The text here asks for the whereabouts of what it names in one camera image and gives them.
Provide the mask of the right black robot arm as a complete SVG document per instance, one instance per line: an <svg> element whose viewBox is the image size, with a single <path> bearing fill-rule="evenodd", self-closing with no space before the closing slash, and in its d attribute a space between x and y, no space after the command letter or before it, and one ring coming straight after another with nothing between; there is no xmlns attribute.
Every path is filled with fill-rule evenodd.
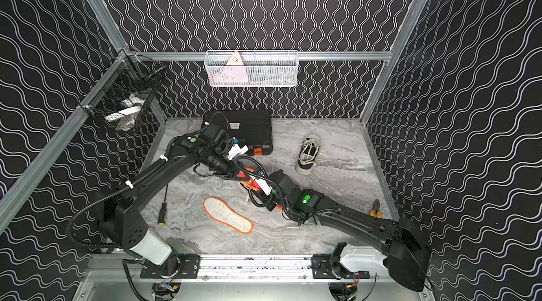
<svg viewBox="0 0 542 301"><path fill-rule="evenodd" d="M383 265L399 285L416 292L426 287L430 248L412 219L394 221L356 211L314 189L299 188L283 171L259 180L263 203L271 209L299 225L314 220L361 240L384 255Z"/></svg>

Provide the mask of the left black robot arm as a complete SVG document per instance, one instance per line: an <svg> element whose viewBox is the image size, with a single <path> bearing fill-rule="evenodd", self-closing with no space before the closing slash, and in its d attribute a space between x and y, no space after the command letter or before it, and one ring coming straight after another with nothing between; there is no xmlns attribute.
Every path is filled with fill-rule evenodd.
<svg viewBox="0 0 542 301"><path fill-rule="evenodd" d="M206 166L212 175L233 179L236 171L227 154L234 146L234 136L226 116L215 113L217 122L203 122L199 130L173 137L158 160L117 189L105 190L95 202L76 212L66 226L72 243L91 249L117 248L145 264L154 266L164 277L179 271L178 253L149 229L141 212L154 196L173 179L198 165ZM95 211L99 230L109 243L88 243L74 233L76 220Z"/></svg>

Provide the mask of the white insole orange edge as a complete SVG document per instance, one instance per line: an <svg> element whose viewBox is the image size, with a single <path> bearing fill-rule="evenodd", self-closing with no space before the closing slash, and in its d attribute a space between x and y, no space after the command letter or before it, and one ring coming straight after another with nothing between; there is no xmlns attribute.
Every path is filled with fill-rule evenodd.
<svg viewBox="0 0 542 301"><path fill-rule="evenodd" d="M229 226L239 233L246 235L253 231L253 223L235 212L221 199L209 197L203 202L203 208L211 219Z"/></svg>

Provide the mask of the red patterned insole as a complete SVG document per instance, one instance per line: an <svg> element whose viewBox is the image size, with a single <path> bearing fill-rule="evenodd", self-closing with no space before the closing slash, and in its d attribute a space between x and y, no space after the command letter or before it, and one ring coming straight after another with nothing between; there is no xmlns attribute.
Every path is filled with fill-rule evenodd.
<svg viewBox="0 0 542 301"><path fill-rule="evenodd" d="M245 171L239 171L237 178L248 192L248 200L258 208L273 211L278 205L278 194L275 188L266 180L256 178L248 173L253 173L252 168L246 167Z"/></svg>

